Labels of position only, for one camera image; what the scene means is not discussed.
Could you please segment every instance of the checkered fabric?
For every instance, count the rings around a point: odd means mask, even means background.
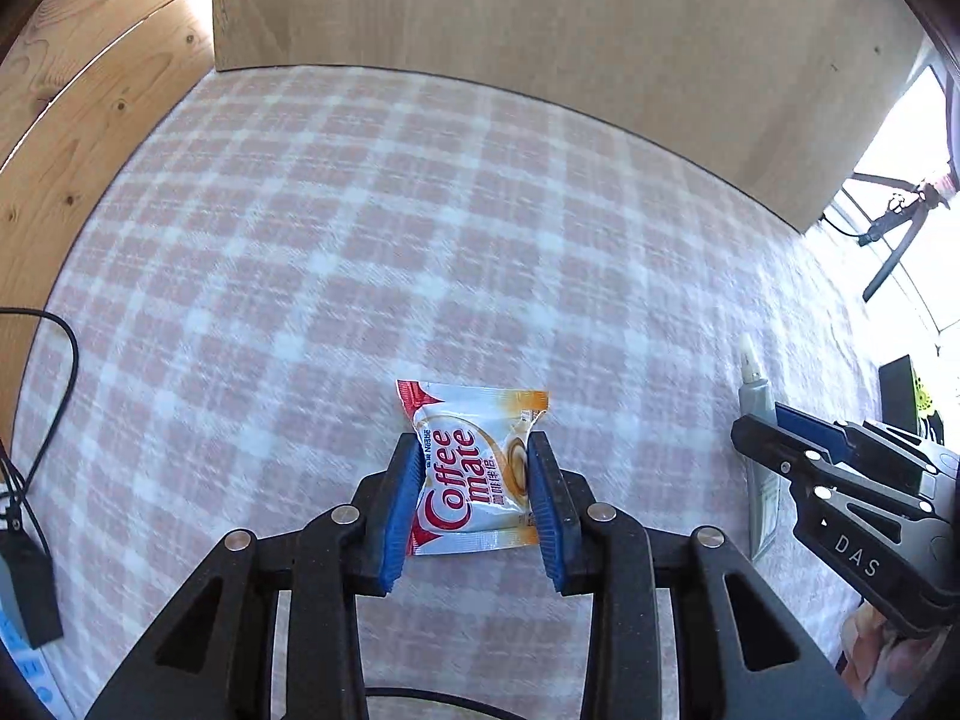
[[[745,548],[728,437],[737,336],[752,333],[779,399],[827,418],[878,411],[856,343],[865,314],[811,235],[537,100],[388,71],[210,74],[113,182],[49,302],[82,351],[32,495],[56,565],[65,636],[46,654],[65,697],[89,708],[224,533],[299,529],[383,469],[408,427],[397,377],[548,389],[541,427],[598,498],[656,528],[712,523]],[[42,328],[21,464],[68,357]],[[758,568],[835,652],[856,596],[794,541],[792,517],[788,500]],[[556,595],[536,548],[419,557],[387,599],[358,607],[369,685],[579,712],[590,602]],[[393,699],[371,712],[454,716]]]

